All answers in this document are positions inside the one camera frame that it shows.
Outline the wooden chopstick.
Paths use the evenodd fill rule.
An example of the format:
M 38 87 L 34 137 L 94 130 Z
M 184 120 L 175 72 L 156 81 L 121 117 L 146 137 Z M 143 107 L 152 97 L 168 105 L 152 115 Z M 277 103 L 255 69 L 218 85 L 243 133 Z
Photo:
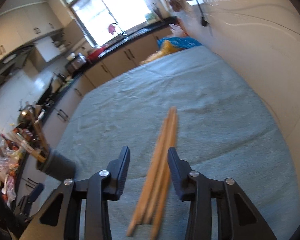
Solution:
M 167 117 L 164 119 L 162 123 L 160 134 L 157 138 L 155 149 L 151 158 L 151 163 L 147 172 L 146 180 L 143 185 L 138 203 L 135 207 L 135 211 L 133 213 L 132 219 L 130 221 L 130 225 L 126 232 L 126 236 L 128 237 L 131 237 L 133 235 L 136 225 L 140 221 L 142 221 L 142 216 L 144 214 L 144 211 L 146 210 L 150 198 L 150 193 L 154 185 L 154 179 L 157 174 L 157 168 L 159 167 L 159 162 L 161 158 L 160 155 L 161 155 L 161 151 L 164 145 L 164 140 L 166 135 L 166 128 L 168 127 L 168 122 L 172 116 L 173 116 L 173 108 L 171 107 L 168 111 Z
M 172 117 L 171 117 L 171 124 L 167 131 L 167 141 L 164 147 L 164 153 L 165 153 L 165 163 L 164 163 L 164 177 L 162 178 L 162 187 L 159 194 L 159 200 L 157 204 L 157 209 L 154 215 L 152 230 L 151 230 L 151 239 L 157 239 L 158 234 L 160 231 L 162 218 L 164 216 L 165 211 L 165 204 L 166 199 L 168 195 L 168 190 L 170 187 L 170 178 L 171 173 L 167 162 L 167 153 L 170 147 L 175 146 L 175 140 L 176 140 L 176 133 L 177 133 L 177 124 L 178 124 L 178 115 L 176 109 L 174 109 Z
M 174 120 L 176 114 L 176 108 L 171 107 L 168 113 L 168 116 L 165 120 L 164 127 L 162 132 L 160 133 L 158 146 L 155 150 L 155 174 L 151 179 L 151 194 L 148 198 L 146 209 L 142 215 L 142 222 L 143 224 L 150 224 L 153 218 L 153 215 L 156 210 L 158 198 L 160 195 L 160 189 L 162 185 L 162 181 L 164 178 L 165 173 L 165 146 L 168 142 L 172 130 L 172 122 Z

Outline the dark grey utensil holder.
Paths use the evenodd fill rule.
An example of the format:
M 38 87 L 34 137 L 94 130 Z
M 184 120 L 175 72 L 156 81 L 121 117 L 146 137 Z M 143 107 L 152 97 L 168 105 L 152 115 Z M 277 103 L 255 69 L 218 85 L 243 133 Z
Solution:
M 37 161 L 36 169 L 58 181 L 74 179 L 76 174 L 76 164 L 53 148 L 43 163 Z

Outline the grey-green table cloth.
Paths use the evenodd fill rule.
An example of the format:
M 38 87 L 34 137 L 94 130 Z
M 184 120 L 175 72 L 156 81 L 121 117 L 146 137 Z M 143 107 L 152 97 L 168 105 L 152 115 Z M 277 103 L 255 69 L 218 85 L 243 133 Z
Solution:
M 130 149 L 123 195 L 109 202 L 113 239 L 126 231 L 145 182 L 161 124 L 177 109 L 179 157 L 207 178 L 232 178 L 277 239 L 300 224 L 296 172 L 267 107 L 220 56 L 204 46 L 130 70 L 90 91 L 79 103 L 56 150 L 88 179 Z

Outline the steel wok with lid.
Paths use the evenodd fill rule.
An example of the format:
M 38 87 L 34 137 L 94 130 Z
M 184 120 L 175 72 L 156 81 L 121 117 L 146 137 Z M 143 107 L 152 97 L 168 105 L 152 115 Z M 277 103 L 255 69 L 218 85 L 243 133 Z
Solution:
M 26 105 L 23 109 L 19 110 L 17 124 L 30 126 L 37 120 L 36 109 L 34 105 Z

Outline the silver rice cooker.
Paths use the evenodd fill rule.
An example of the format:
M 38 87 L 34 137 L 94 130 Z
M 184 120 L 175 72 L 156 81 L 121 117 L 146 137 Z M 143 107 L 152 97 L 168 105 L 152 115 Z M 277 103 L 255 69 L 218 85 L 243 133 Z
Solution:
M 78 70 L 83 65 L 85 65 L 86 62 L 87 62 L 86 57 L 81 53 L 79 53 L 66 64 L 65 68 L 69 74 L 73 74 L 76 70 Z

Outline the range hood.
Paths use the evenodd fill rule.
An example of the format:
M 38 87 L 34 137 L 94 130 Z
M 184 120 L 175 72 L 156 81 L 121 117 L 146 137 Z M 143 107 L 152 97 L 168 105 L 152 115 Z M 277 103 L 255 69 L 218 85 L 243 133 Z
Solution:
M 23 46 L 0 60 L 0 86 L 25 65 L 34 45 Z

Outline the red pot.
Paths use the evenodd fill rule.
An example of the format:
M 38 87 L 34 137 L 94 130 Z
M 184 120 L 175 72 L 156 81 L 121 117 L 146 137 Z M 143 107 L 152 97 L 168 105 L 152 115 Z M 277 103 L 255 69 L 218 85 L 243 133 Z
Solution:
M 107 49 L 107 46 L 97 47 L 88 53 L 87 59 L 89 62 L 97 61 L 98 57 Z

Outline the blue plastic bag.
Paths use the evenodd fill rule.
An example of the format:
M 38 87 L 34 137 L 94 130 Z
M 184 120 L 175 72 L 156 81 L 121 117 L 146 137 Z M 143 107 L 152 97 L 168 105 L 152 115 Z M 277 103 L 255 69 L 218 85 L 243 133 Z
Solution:
M 192 37 L 164 37 L 157 41 L 158 47 L 161 47 L 164 41 L 169 41 L 175 48 L 189 49 L 202 46 L 202 44 Z

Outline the yellow plastic bag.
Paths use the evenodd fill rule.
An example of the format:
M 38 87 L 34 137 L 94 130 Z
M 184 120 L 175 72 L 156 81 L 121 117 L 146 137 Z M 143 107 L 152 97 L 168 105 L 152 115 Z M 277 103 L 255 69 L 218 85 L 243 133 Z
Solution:
M 149 62 L 152 62 L 154 60 L 157 60 L 159 58 L 162 58 L 164 56 L 174 54 L 176 52 L 179 52 L 183 50 L 182 48 L 175 47 L 169 40 L 164 40 L 161 44 L 161 47 L 158 51 L 151 54 L 149 57 L 147 57 L 145 60 L 141 61 L 139 65 L 147 64 Z

